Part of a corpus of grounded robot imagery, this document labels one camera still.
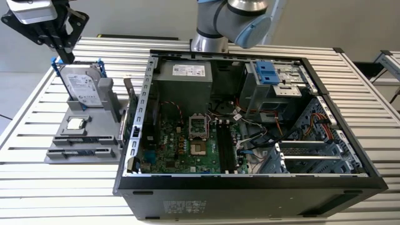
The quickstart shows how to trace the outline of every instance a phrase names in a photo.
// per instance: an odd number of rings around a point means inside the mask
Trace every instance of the blue latch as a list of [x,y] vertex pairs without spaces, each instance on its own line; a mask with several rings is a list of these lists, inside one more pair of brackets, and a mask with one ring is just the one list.
[[278,84],[280,77],[276,74],[272,62],[256,61],[256,71],[261,77],[261,84]]

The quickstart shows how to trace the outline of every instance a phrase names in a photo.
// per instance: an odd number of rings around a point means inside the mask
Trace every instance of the label sticker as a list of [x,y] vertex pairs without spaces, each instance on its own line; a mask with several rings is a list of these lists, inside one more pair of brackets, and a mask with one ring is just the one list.
[[164,201],[164,210],[168,214],[204,213],[206,201]]
[[88,75],[70,74],[68,80],[78,102],[88,107],[102,106],[92,78]]
[[240,114],[236,114],[236,116],[233,116],[233,119],[237,121],[237,120],[240,120],[241,119],[241,115]]
[[173,65],[173,76],[205,76],[205,66]]

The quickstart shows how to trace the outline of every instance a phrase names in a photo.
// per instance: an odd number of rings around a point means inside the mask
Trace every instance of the connector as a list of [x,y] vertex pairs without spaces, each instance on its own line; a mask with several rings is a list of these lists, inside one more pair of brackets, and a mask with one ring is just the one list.
[[140,128],[137,126],[133,127],[132,137],[138,137]]
[[278,84],[280,77],[270,62],[256,61],[256,71],[260,76],[261,84]]
[[316,124],[330,124],[330,120],[329,119],[320,119]]

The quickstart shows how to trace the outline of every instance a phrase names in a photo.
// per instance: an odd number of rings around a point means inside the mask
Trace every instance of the gray plastic stand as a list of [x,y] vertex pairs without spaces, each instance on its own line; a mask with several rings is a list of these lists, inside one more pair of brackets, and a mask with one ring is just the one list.
[[[78,101],[66,101],[69,109],[53,137],[45,163],[118,163],[121,113],[112,86],[110,78],[100,79],[97,88],[104,108],[82,109]],[[84,120],[81,129],[66,129],[73,118]]]

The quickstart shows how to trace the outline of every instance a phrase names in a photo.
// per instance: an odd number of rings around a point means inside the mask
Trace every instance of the barcode label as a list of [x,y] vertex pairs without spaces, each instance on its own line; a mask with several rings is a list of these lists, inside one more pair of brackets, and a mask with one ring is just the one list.
[[205,66],[173,65],[173,76],[205,76]]

